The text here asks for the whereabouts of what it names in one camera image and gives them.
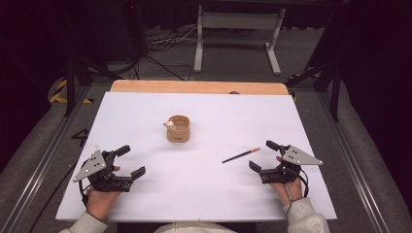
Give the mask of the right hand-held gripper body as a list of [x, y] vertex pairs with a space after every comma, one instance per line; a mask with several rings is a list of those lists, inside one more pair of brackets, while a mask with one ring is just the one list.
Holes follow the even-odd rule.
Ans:
[[263, 183], [291, 183], [300, 176], [302, 165], [320, 166], [323, 164], [322, 160], [295, 146], [279, 146], [281, 162], [274, 169], [261, 169], [259, 176]]

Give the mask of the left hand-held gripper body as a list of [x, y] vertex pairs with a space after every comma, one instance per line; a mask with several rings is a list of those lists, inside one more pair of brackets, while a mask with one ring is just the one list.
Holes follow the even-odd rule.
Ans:
[[81, 183], [83, 179], [88, 179], [89, 184], [101, 192], [128, 192], [133, 180], [131, 177], [118, 177], [114, 174], [116, 157], [114, 150], [97, 150], [84, 162], [73, 182]]

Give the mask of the thin brown brush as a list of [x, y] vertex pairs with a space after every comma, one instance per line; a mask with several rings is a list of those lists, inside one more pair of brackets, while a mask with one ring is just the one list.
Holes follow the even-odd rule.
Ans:
[[244, 151], [244, 152], [242, 152], [242, 153], [240, 153], [240, 154], [237, 154], [237, 155], [235, 155], [235, 156], [232, 156], [232, 157], [224, 160], [222, 163], [226, 163], [226, 162], [228, 162], [228, 161], [231, 161], [231, 160], [240, 158], [240, 157], [242, 157], [242, 156], [248, 155], [248, 154], [250, 154], [250, 153], [253, 153], [253, 152], [256, 152], [256, 151], [259, 151], [259, 150], [260, 150], [260, 148], [254, 148], [254, 149], [250, 149], [250, 150]]

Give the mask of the round wooden pen holder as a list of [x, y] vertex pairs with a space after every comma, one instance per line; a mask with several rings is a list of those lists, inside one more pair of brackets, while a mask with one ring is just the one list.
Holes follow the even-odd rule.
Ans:
[[168, 130], [166, 128], [167, 139], [173, 143], [187, 142], [189, 140], [189, 133], [190, 133], [189, 118], [186, 116], [171, 116], [169, 119], [174, 120], [174, 123], [176, 124], [176, 129]]

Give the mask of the person's right hand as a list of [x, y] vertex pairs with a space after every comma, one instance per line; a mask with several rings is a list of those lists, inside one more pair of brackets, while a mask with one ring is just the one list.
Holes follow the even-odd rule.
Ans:
[[296, 179], [292, 183], [271, 183], [270, 186], [279, 195], [280, 202], [283, 206], [288, 206], [292, 201], [302, 197], [301, 180]]

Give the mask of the person's left hand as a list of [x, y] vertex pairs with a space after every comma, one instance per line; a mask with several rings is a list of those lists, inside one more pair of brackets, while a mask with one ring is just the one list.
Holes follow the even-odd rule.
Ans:
[[120, 191], [101, 192], [91, 186], [88, 190], [86, 211], [95, 218], [104, 221], [120, 195]]

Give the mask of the white board sheet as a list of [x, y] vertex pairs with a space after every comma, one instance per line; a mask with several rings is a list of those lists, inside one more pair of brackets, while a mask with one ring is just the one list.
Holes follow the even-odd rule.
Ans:
[[[167, 139], [171, 116], [189, 118], [187, 142]], [[116, 201], [113, 221], [266, 221], [285, 216], [278, 195], [249, 167], [277, 166], [267, 140], [312, 150], [289, 95], [108, 92], [80, 159], [128, 145], [115, 161], [120, 174], [146, 167]]]

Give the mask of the person's torso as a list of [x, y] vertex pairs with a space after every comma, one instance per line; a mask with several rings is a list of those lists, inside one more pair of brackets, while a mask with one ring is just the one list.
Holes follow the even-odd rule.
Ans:
[[160, 226], [154, 233], [236, 233], [222, 225], [204, 222], [174, 222]]

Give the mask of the black tripod stand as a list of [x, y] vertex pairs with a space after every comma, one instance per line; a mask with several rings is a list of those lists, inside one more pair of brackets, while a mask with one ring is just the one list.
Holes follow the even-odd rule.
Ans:
[[78, 101], [76, 100], [75, 82], [79, 81], [81, 86], [91, 86], [93, 83], [93, 77], [89, 68], [92, 68], [104, 77], [108, 77], [114, 81], [120, 80], [120, 76], [89, 59], [79, 55], [70, 56], [67, 61], [65, 76], [67, 81], [67, 106], [65, 115], [67, 117], [70, 116], [71, 112], [78, 104]]
[[286, 87], [292, 87], [304, 80], [320, 74], [313, 84], [313, 88], [317, 92], [325, 92], [326, 88], [331, 84], [331, 96], [329, 103], [330, 113], [335, 121], [338, 120], [338, 99], [340, 92], [341, 71], [336, 62], [327, 62], [317, 67], [313, 67], [300, 75], [292, 75], [291, 79], [285, 82]]

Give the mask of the yellow black floor tape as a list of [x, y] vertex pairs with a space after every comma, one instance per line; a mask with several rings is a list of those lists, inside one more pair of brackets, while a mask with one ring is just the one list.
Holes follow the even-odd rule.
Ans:
[[67, 85], [67, 80], [66, 80], [66, 79], [62, 79], [62, 80], [58, 83], [58, 85], [57, 85], [54, 93], [51, 95], [51, 98], [50, 98], [50, 102], [51, 102], [51, 103], [54, 103], [54, 102], [56, 102], [56, 103], [64, 103], [64, 104], [67, 104], [67, 103], [68, 103], [68, 99], [67, 99], [66, 97], [61, 97], [61, 96], [60, 96], [60, 94], [62, 93], [62, 91], [63, 91], [63, 89], [64, 89], [64, 87], [65, 87], [66, 85]]

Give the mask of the white metal stand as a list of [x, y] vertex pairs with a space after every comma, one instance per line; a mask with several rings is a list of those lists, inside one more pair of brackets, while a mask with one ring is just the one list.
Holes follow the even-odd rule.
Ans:
[[246, 14], [246, 13], [211, 13], [206, 12], [201, 5], [197, 12], [197, 41], [194, 56], [193, 71], [202, 71], [203, 58], [203, 29], [249, 29], [272, 30], [271, 41], [264, 48], [274, 75], [281, 74], [281, 69], [275, 54], [275, 45], [281, 30], [286, 10], [281, 9], [276, 14]]

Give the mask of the aluminium floor rail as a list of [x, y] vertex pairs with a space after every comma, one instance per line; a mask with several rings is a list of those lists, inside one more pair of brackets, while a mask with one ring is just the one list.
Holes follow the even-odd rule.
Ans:
[[350, 145], [342, 131], [342, 128], [338, 121], [335, 120], [334, 116], [330, 111], [330, 104], [328, 102], [327, 96], [323, 92], [317, 92], [318, 99], [321, 106], [326, 113], [327, 120], [337, 137], [339, 142], [339, 147], [343, 151], [343, 160], [345, 161], [346, 167], [350, 173], [352, 181], [356, 187], [358, 195], [361, 199], [363, 207], [369, 217], [369, 220], [376, 233], [391, 233], [388, 224], [383, 218], [383, 215], [376, 203], [376, 200], [371, 192], [371, 189], [366, 182], [361, 168], [356, 161], [356, 158], [350, 148]]
[[78, 109], [81, 107], [84, 99], [89, 92], [88, 86], [81, 86], [78, 92], [74, 95], [74, 105], [68, 116], [65, 116], [59, 123], [56, 132], [50, 140], [50, 143], [38, 160], [36, 169], [29, 177], [24, 190], [19, 196], [17, 203], [15, 204], [13, 210], [10, 212], [7, 220], [4, 222], [0, 233], [15, 233], [18, 226], [20, 225], [23, 216], [26, 214], [29, 206], [31, 205], [38, 189], [40, 188], [52, 162], [55, 158], [55, 154], [58, 151], [61, 141], [63, 140], [64, 134], [66, 133], [72, 119], [76, 115]]

